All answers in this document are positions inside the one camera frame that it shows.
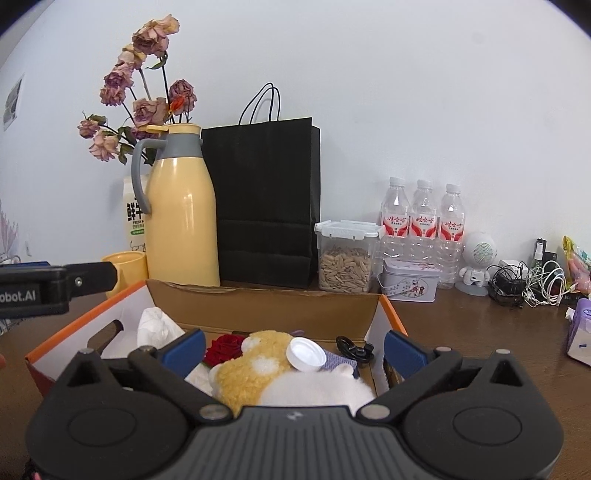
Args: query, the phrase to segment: gray handle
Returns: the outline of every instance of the gray handle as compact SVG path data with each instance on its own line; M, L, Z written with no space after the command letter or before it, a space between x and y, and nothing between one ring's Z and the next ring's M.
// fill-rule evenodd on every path
M142 165L142 151L144 148L164 148L166 140L158 140L156 138L144 138L140 140L134 147L134 154L131 157L131 184L134 187L135 198L138 201L139 208L142 209L146 215L152 211L150 201L144 190L142 189L142 181L139 176L139 168Z

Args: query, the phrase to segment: water bottle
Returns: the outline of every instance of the water bottle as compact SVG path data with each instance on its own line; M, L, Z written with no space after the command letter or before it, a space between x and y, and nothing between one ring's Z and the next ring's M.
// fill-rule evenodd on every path
M390 188L380 208L379 225L386 227L384 257L406 260L405 243L408 235L410 203L404 192L404 179L390 177Z
M439 240L437 263L441 268L439 288L452 288L457 279L466 219L460 187L448 183L446 192L441 200L441 218L437 236Z
M433 201L433 182L417 180L417 191L413 196L408 231L411 260L420 262L436 260L434 250L438 225L437 207Z

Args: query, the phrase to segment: charging cable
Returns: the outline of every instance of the charging cable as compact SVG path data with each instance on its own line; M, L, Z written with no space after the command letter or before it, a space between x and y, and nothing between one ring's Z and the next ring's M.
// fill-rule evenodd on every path
M546 266L556 266L554 270L549 270ZM558 285L558 292L552 293L554 285ZM564 270L555 260L548 260L543 266L536 265L530 269L529 274L525 280L525 288L523 291L523 299L530 307L537 307L538 305L552 305L558 306L562 298L575 290L576 284L570 288L566 288L566 277Z

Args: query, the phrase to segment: black paper bag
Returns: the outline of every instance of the black paper bag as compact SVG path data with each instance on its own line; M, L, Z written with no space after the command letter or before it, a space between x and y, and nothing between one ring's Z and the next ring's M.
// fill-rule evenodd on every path
M204 129L202 139L221 279L307 287L318 267L320 129L300 118Z

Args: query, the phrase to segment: black cable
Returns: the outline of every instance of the black cable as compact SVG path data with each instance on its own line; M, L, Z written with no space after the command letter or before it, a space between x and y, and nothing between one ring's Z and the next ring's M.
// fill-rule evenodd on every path
M374 346L371 343L366 343L363 347L357 346L344 336L338 336L335 341L339 352L346 358L357 360L360 364L368 364L374 359Z

